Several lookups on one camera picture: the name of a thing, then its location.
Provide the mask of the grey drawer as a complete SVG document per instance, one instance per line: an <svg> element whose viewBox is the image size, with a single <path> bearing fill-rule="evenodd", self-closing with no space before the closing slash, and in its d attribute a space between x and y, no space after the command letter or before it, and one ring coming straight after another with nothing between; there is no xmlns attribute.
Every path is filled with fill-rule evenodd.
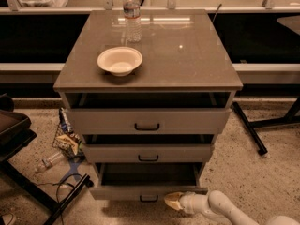
<svg viewBox="0 0 300 225"><path fill-rule="evenodd" d="M206 162L212 155L210 144L158 145L85 145L84 154L89 162Z"/></svg>
<svg viewBox="0 0 300 225"><path fill-rule="evenodd" d="M191 163L97 163L97 183L90 188L96 200L154 203L174 192L207 193L200 185L204 168Z"/></svg>
<svg viewBox="0 0 300 225"><path fill-rule="evenodd" d="M230 109L69 109L67 118L81 135L218 134Z"/></svg>

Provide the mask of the grey drawer cabinet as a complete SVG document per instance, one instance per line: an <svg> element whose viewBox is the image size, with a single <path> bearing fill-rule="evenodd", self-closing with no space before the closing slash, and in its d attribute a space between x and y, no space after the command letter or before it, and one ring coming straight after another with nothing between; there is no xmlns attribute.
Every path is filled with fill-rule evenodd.
<svg viewBox="0 0 300 225"><path fill-rule="evenodd" d="M242 87L203 10L146 10L142 39L133 46L142 64L125 77L98 66L102 52L125 45L121 12L91 12L54 85L67 114L69 109L231 109ZM210 144L213 152L219 134L79 135L83 146Z"/></svg>

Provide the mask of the empty plastic bottle on floor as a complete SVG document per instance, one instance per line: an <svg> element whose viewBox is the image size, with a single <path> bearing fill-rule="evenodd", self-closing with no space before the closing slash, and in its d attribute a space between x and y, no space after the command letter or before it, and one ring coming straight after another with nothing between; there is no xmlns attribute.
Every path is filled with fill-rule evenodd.
<svg viewBox="0 0 300 225"><path fill-rule="evenodd" d="M35 168L36 173L43 173L58 164L65 156L62 152L56 152L49 157L43 158Z"/></svg>

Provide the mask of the white paper bowl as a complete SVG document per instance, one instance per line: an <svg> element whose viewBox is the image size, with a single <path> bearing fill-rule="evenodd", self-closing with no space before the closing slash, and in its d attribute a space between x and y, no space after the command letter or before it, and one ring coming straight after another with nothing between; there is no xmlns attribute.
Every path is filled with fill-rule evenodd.
<svg viewBox="0 0 300 225"><path fill-rule="evenodd" d="M127 76L143 62L141 53L130 47L115 47L102 52L97 65L113 76Z"/></svg>

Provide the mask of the clear plastic water bottle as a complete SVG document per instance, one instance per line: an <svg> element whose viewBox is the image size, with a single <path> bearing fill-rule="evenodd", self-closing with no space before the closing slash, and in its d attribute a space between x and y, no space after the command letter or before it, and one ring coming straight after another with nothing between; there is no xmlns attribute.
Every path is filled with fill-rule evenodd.
<svg viewBox="0 0 300 225"><path fill-rule="evenodd" d="M127 40L139 42L142 39L141 11L139 0L123 0Z"/></svg>

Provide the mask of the black table leg frame right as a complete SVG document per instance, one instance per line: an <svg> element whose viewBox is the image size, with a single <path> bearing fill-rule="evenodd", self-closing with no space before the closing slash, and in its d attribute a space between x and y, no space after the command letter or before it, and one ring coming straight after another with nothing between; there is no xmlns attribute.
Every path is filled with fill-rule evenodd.
<svg viewBox="0 0 300 225"><path fill-rule="evenodd" d="M239 116L247 131L258 147L258 154L264 156L268 153L263 141L256 132L256 128L270 128L278 126L288 126L300 123L300 97L293 103L287 113L279 118L249 121L242 108L237 102L232 104L233 111Z"/></svg>

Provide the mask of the black chair frame left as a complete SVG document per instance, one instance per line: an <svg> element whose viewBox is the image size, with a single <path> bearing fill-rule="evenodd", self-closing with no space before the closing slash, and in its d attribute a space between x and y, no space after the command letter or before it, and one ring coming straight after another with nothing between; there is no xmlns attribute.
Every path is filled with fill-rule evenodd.
<svg viewBox="0 0 300 225"><path fill-rule="evenodd" d="M14 102L18 112L30 117L32 129L37 137L11 158L10 164L55 201L64 199L76 180L91 172L87 163L77 157L74 160L64 158L46 172L35 172L35 167L41 159L57 152L53 141L59 123L58 110L62 106L62 101L59 98L16 98ZM5 174L1 175L0 184L1 211L16 216L14 225L44 224L50 214L45 206ZM89 190L83 188L53 225L97 225L100 220L97 204Z"/></svg>

